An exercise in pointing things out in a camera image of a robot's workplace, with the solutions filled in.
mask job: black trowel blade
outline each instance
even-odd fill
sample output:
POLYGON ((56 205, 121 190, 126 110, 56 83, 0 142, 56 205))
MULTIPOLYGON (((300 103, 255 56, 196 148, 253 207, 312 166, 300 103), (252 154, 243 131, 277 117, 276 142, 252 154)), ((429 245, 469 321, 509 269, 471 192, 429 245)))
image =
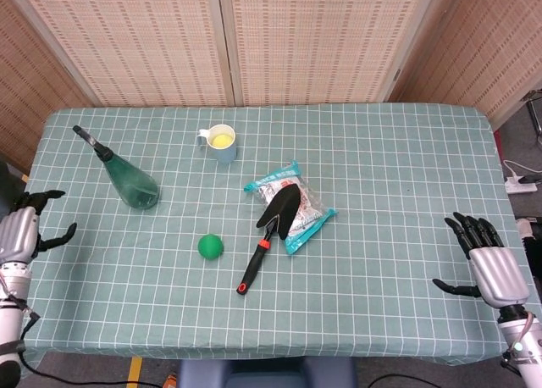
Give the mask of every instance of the black trowel blade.
POLYGON ((280 191, 274 195, 268 208, 263 212, 262 217, 256 223, 256 227, 259 229, 264 225, 267 225, 270 220, 279 216, 278 228, 279 237, 284 240, 288 236, 291 224, 297 214, 297 209, 301 204, 301 192, 299 187, 294 183, 283 187, 280 191))

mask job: power strip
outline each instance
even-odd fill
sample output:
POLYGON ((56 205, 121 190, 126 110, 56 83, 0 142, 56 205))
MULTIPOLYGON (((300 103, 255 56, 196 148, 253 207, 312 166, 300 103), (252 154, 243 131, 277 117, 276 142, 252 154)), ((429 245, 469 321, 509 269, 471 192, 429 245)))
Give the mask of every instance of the power strip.
POLYGON ((516 179, 509 176, 505 182, 506 193, 509 195, 516 195, 518 193, 533 193, 537 191, 535 183, 518 183, 516 179))

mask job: green plastic spray bottle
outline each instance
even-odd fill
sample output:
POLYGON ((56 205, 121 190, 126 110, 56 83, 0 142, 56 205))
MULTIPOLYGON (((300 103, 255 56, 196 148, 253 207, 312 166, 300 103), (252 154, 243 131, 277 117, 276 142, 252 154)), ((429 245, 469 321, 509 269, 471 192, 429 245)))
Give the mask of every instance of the green plastic spray bottle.
POLYGON ((156 204, 160 190, 150 175, 122 159, 78 125, 74 125, 74 131, 94 148, 124 203, 139 209, 151 208, 156 204))

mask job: trowel handle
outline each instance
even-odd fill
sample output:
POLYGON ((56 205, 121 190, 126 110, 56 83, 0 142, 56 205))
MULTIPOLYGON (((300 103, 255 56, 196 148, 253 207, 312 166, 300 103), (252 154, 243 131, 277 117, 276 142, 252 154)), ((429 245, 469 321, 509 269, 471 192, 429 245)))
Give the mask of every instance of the trowel handle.
POLYGON ((269 241, 262 239, 258 242, 256 251, 252 255, 251 261, 246 267, 245 274, 243 275, 243 280, 237 286, 237 293, 240 295, 245 295, 248 292, 248 288, 251 287, 252 282, 256 279, 257 272, 262 266, 263 256, 269 249, 269 241))

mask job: yellow liquid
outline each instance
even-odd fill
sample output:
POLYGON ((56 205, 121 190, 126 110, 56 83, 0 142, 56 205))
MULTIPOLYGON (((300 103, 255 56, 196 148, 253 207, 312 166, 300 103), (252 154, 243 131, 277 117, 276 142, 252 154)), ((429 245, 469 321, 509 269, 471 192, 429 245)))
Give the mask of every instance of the yellow liquid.
POLYGON ((227 148, 233 141, 234 139, 228 134, 218 134, 211 141, 211 145, 215 148, 227 148))

